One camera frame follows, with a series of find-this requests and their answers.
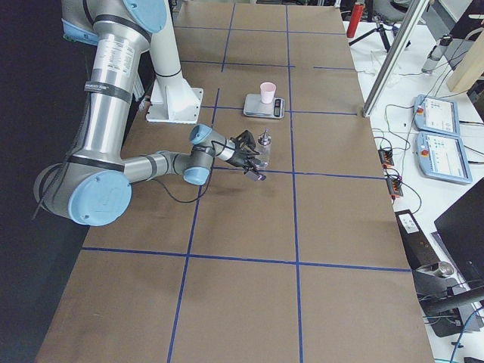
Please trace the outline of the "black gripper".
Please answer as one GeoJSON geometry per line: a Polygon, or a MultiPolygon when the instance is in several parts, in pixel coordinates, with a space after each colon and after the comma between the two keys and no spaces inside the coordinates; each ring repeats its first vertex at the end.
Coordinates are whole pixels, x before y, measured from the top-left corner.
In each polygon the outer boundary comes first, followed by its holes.
{"type": "Polygon", "coordinates": [[[259,152],[256,150],[236,150],[227,160],[227,163],[243,168],[244,175],[254,182],[264,181],[266,176],[259,171],[261,162],[257,160],[258,156],[259,152]]]}

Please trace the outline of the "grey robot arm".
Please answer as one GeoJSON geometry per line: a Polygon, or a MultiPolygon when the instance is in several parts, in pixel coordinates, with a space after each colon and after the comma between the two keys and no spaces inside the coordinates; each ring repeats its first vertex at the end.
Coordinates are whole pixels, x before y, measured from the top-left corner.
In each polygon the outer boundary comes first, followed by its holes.
{"type": "Polygon", "coordinates": [[[73,146],[62,163],[47,167],[35,181],[40,208],[80,225],[102,226],[126,211],[136,182],[174,174],[201,186],[215,160],[262,179],[250,132],[226,138],[198,123],[203,90],[182,75],[168,2],[65,1],[62,22],[66,39],[93,45],[96,53],[73,146]],[[151,119],[192,125],[187,154],[120,155],[143,53],[150,55],[155,73],[151,119]]]}

